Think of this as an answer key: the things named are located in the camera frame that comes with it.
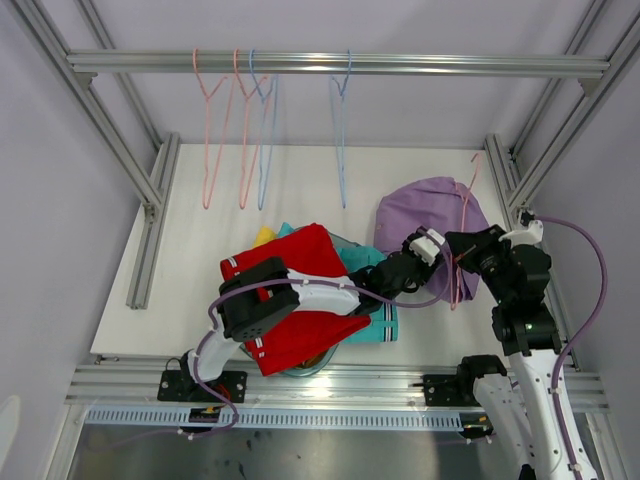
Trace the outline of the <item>blue hanger with teal trousers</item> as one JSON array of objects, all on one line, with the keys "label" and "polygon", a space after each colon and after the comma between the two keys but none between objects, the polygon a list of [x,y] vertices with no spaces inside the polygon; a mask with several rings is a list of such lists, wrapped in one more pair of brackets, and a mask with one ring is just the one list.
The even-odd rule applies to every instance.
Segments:
[{"label": "blue hanger with teal trousers", "polygon": [[258,210],[262,211],[266,201],[270,170],[273,158],[274,138],[278,118],[278,100],[279,100],[279,76],[277,74],[265,78],[268,87],[262,88],[263,80],[257,79],[256,70],[256,50],[249,52],[249,71],[254,81],[255,91],[259,96],[262,112],[260,123],[260,134],[258,144]]}]

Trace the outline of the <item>blue hanger with red trousers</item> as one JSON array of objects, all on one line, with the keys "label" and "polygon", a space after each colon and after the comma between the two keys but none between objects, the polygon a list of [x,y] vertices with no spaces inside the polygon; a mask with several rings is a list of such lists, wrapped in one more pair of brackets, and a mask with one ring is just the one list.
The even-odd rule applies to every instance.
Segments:
[{"label": "blue hanger with red trousers", "polygon": [[346,193],[346,98],[348,83],[352,71],[352,54],[347,51],[347,67],[344,77],[339,80],[335,75],[329,77],[330,115],[334,136],[334,148],[338,174],[340,203],[343,209],[347,207]]}]

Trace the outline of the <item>brown trousers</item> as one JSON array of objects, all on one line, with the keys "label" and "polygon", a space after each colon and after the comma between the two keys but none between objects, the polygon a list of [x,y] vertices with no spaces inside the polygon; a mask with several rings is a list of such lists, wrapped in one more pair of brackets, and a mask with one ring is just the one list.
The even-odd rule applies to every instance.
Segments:
[{"label": "brown trousers", "polygon": [[333,352],[331,350],[327,350],[319,355],[303,361],[302,363],[297,365],[296,368],[300,370],[309,370],[315,368],[322,369],[331,360],[332,356]]}]

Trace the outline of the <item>purple trousers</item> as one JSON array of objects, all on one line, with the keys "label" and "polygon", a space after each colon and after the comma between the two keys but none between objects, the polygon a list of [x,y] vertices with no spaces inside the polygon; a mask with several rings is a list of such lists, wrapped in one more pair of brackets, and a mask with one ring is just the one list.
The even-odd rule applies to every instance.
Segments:
[{"label": "purple trousers", "polygon": [[[433,229],[444,238],[450,231],[478,232],[488,228],[486,216],[471,193],[465,230],[461,230],[462,201],[456,188],[465,193],[466,187],[451,177],[440,176],[415,181],[384,196],[375,216],[374,247],[387,258],[390,253],[399,251],[403,242],[419,227]],[[422,287],[450,305],[450,276],[456,266],[445,240],[435,263],[435,273]],[[478,275],[463,271],[462,274],[463,300],[460,303],[473,299],[479,285]]]}]

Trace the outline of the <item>pink hanger with purple trousers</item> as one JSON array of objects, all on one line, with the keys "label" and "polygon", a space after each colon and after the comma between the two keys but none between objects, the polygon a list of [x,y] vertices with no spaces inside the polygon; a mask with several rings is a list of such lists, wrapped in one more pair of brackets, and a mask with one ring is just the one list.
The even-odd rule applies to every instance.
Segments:
[{"label": "pink hanger with purple trousers", "polygon": [[[462,193],[459,188],[456,188],[456,191],[462,201],[461,207],[461,220],[460,220],[460,228],[462,231],[465,230],[466,226],[466,216],[467,216],[467,208],[469,204],[469,199],[471,197],[471,193],[476,182],[478,173],[481,168],[481,162],[479,160],[480,154],[475,153],[471,158],[470,162],[474,166],[473,176],[469,182],[469,185],[466,187],[466,192]],[[454,272],[450,276],[450,310],[455,311],[457,306],[463,300],[463,274],[462,270],[456,266]]]}]

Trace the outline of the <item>teal trousers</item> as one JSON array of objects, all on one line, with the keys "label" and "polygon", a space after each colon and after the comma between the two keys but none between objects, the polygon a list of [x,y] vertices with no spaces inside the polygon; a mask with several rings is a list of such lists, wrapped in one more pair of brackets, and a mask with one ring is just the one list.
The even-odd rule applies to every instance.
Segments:
[{"label": "teal trousers", "polygon": [[[329,236],[348,273],[385,259],[385,255],[372,246],[362,246],[332,233]],[[397,310],[388,304],[359,319],[321,311],[295,312],[269,333],[273,345],[280,342],[280,347],[292,347],[295,341],[307,347],[394,342],[398,335]]]}]

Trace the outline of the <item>red trousers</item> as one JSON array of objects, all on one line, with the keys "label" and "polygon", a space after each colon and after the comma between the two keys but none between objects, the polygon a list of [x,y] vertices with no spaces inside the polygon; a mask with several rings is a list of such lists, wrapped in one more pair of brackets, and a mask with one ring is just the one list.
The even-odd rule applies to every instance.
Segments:
[{"label": "red trousers", "polygon": [[[222,277],[227,281],[270,257],[281,258],[287,267],[300,273],[325,277],[347,273],[326,228],[312,223],[221,261]],[[244,346],[261,373],[269,376],[318,356],[369,324],[367,315],[344,317],[329,312],[294,312]]]}]

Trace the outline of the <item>yellow trousers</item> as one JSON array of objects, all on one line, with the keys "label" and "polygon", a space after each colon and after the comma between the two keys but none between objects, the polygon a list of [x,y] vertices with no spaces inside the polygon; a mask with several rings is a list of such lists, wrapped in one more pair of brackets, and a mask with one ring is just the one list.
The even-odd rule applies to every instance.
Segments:
[{"label": "yellow trousers", "polygon": [[272,242],[278,238],[278,234],[269,227],[263,226],[260,228],[258,234],[253,242],[253,247],[257,248]]}]

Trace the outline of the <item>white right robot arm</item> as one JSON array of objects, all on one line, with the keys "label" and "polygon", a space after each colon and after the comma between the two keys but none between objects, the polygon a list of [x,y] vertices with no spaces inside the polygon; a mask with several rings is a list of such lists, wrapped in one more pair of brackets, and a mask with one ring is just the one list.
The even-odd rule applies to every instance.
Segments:
[{"label": "white right robot arm", "polygon": [[496,301],[492,328],[504,356],[467,356],[456,395],[480,404],[519,479],[595,479],[565,387],[564,353],[545,303],[551,257],[538,248],[542,224],[505,232],[449,232],[455,264],[477,274]]}]

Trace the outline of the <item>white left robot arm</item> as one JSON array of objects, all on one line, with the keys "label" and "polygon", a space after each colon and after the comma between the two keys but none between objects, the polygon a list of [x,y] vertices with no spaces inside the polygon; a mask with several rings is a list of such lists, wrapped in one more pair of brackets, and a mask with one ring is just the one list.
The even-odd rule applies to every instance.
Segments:
[{"label": "white left robot arm", "polygon": [[445,239],[436,231],[417,229],[402,248],[376,265],[340,277],[299,272],[280,257],[269,257],[223,283],[208,308],[210,332],[180,359],[180,388],[203,401],[239,347],[264,336],[298,312],[368,316],[391,306],[402,293],[425,285],[444,261]]}]

